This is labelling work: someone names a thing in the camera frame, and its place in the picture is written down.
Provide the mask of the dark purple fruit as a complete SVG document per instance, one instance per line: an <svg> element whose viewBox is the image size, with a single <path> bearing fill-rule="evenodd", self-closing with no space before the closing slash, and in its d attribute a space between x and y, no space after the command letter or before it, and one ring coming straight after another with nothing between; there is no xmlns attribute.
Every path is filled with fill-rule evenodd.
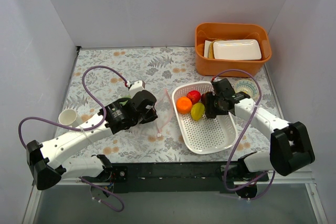
<svg viewBox="0 0 336 224"><path fill-rule="evenodd" d="M207 93L203 93L203 94L201 95L201 102L202 102L203 104L206 104L206 97L207 97Z"/></svg>

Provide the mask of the clear zip top bag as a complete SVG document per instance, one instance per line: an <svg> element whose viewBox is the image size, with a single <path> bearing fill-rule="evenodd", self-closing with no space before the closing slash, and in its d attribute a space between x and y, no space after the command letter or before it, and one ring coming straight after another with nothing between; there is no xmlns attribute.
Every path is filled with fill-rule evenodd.
<svg viewBox="0 0 336 224"><path fill-rule="evenodd" d="M160 137L163 128L170 122L173 116L173 102L167 91L163 89L157 96L157 102L154 106L158 118L153 122L138 124L129 129L132 134Z"/></svg>

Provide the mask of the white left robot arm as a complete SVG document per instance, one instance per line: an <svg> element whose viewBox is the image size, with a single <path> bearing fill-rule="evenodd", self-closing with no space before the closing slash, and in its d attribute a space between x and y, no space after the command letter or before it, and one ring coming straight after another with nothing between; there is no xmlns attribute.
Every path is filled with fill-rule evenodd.
<svg viewBox="0 0 336 224"><path fill-rule="evenodd" d="M115 180L118 170L105 155L72 156L103 138L138 124L153 122L157 119L156 102L152 93L142 90L132 98L120 98L107 105L75 131L43 143L29 142L27 163L37 189L45 190L63 179L75 177L89 177L93 182Z"/></svg>

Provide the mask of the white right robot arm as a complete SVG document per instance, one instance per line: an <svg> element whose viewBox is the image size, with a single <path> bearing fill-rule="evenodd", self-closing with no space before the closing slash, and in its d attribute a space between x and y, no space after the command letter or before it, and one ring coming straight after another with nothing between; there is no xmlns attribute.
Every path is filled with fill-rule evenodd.
<svg viewBox="0 0 336 224"><path fill-rule="evenodd" d="M270 141L269 152L253 152L238 160L227 170L229 176L251 180L257 172L276 171L287 176L315 161L315 155L306 126L290 123L257 106L244 92L235 92L227 79L212 81L212 92L202 95L205 115L214 119L232 114L246 120Z"/></svg>

